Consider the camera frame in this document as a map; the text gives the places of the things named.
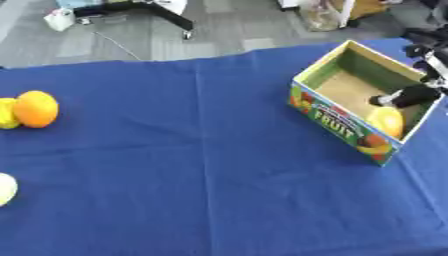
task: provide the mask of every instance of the metal stand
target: metal stand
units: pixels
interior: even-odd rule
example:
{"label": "metal stand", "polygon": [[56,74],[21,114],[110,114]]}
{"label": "metal stand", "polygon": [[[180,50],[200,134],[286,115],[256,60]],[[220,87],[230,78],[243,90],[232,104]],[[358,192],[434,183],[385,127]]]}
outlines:
{"label": "metal stand", "polygon": [[90,16],[98,16],[98,15],[104,16],[116,12],[123,12],[129,10],[147,10],[159,17],[166,19],[167,21],[173,23],[174,25],[184,30],[182,38],[184,38],[185,40],[190,39],[193,35],[193,29],[194,29],[193,21],[172,12],[164,8],[163,6],[160,6],[154,1],[135,2],[129,0],[124,2],[104,3],[101,5],[75,8],[74,14],[76,18],[80,18],[81,20],[83,20],[83,24],[86,24],[89,22],[85,21],[85,19],[88,20],[87,17]]}

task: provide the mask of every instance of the open box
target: open box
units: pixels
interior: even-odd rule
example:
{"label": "open box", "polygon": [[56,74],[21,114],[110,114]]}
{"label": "open box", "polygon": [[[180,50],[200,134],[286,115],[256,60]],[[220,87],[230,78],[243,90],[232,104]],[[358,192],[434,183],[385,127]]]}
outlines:
{"label": "open box", "polygon": [[409,140],[440,101],[401,109],[405,127],[397,139],[368,124],[371,96],[419,83],[423,73],[347,41],[297,75],[289,103],[379,165]]}

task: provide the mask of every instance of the yellow orange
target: yellow orange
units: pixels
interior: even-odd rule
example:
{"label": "yellow orange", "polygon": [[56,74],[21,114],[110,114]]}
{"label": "yellow orange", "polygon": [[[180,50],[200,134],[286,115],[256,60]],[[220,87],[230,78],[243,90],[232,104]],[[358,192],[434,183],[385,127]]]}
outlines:
{"label": "yellow orange", "polygon": [[59,105],[48,93],[29,91],[17,98],[13,112],[23,125],[31,128],[43,128],[56,119]]}
{"label": "yellow orange", "polygon": [[389,136],[397,139],[401,139],[403,136],[404,118],[396,108],[376,108],[367,117],[367,122]]}

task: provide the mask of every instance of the yellow fruit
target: yellow fruit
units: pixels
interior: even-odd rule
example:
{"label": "yellow fruit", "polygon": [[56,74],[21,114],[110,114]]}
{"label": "yellow fruit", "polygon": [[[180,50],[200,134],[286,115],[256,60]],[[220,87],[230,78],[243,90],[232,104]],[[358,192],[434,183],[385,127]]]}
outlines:
{"label": "yellow fruit", "polygon": [[14,115],[25,126],[43,128],[57,117],[59,105],[48,93],[29,91],[17,98]]}
{"label": "yellow fruit", "polygon": [[367,122],[378,130],[397,139],[400,139],[403,135],[404,118],[396,108],[376,108],[367,117]]}
{"label": "yellow fruit", "polygon": [[6,173],[0,173],[0,206],[7,204],[16,195],[17,181]]}
{"label": "yellow fruit", "polygon": [[20,125],[12,111],[16,99],[0,98],[0,129],[13,129]]}

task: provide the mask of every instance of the gray carpet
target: gray carpet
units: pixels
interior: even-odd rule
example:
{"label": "gray carpet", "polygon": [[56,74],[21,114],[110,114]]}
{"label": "gray carpet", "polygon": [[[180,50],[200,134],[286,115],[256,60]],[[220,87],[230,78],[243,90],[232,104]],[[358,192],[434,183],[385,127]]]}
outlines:
{"label": "gray carpet", "polygon": [[429,13],[416,1],[365,18],[359,28],[308,32],[295,12],[281,12],[275,0],[190,0],[185,16],[196,21],[194,37],[144,13],[96,18],[59,33],[43,17],[55,0],[7,0],[0,5],[0,65],[38,66],[101,60],[135,60],[95,31],[113,38],[143,60],[180,60],[237,54],[318,42],[397,37],[406,26],[422,26]]}

